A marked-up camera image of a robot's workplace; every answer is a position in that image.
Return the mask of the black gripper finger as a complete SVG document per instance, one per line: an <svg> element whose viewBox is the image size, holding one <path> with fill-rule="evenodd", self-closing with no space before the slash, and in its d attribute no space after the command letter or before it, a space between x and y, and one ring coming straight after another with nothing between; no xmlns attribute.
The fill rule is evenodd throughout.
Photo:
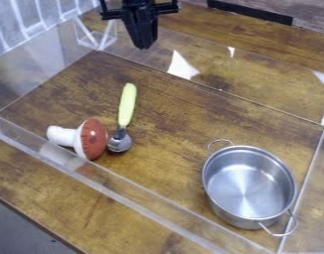
<svg viewBox="0 0 324 254"><path fill-rule="evenodd" d="M142 30L142 44L148 49L157 39L157 16L153 9L144 10Z"/></svg>
<svg viewBox="0 0 324 254"><path fill-rule="evenodd" d="M144 44L141 39L138 14L134 11L124 10L121 12L121 21L124 23L124 27L128 32L133 46L137 49L142 49Z"/></svg>

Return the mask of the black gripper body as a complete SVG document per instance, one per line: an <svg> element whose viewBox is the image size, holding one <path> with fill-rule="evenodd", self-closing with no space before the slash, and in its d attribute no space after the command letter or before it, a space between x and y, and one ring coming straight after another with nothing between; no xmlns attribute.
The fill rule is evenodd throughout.
<svg viewBox="0 0 324 254"><path fill-rule="evenodd" d="M173 14L180 11L178 0L157 3L156 0L120 0L118 8L109 8L104 0L100 3L100 17L102 20L121 19L125 14L136 15L140 11L152 16Z"/></svg>

